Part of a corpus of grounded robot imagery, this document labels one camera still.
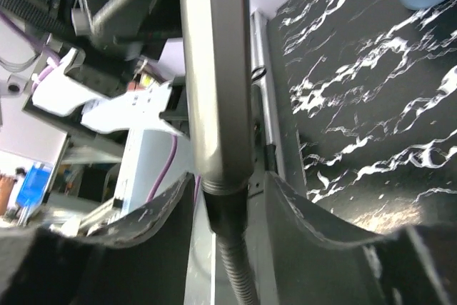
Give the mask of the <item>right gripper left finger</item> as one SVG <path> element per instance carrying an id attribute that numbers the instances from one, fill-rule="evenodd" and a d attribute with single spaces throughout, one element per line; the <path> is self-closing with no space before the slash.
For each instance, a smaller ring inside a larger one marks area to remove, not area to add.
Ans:
<path id="1" fill-rule="evenodd" d="M 182 304 L 194 176 L 91 236 L 1 230 L 3 304 Z"/>

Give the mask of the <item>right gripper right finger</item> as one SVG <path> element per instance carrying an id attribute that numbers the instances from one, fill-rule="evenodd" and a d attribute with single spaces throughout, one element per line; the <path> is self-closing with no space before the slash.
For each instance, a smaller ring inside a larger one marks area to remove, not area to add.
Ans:
<path id="1" fill-rule="evenodd" d="M 454 304 L 456 226 L 405 225 L 377 234 L 263 179 L 262 304 Z"/>

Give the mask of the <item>dark grey shower head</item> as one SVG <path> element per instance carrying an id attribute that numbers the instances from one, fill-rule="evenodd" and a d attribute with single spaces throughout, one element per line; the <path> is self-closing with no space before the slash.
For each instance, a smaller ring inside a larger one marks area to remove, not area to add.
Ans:
<path id="1" fill-rule="evenodd" d="M 249 0 L 180 0 L 194 166 L 227 195 L 253 173 Z"/>

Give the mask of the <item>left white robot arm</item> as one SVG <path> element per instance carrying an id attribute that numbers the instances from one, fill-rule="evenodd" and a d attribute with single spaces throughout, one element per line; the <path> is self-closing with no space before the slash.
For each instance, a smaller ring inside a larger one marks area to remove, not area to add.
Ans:
<path id="1" fill-rule="evenodd" d="M 31 82 L 32 104 L 84 131 L 166 130 L 159 118 L 169 90 L 129 91 L 169 39 L 181 35 L 179 0 L 1 0 L 46 57 Z"/>

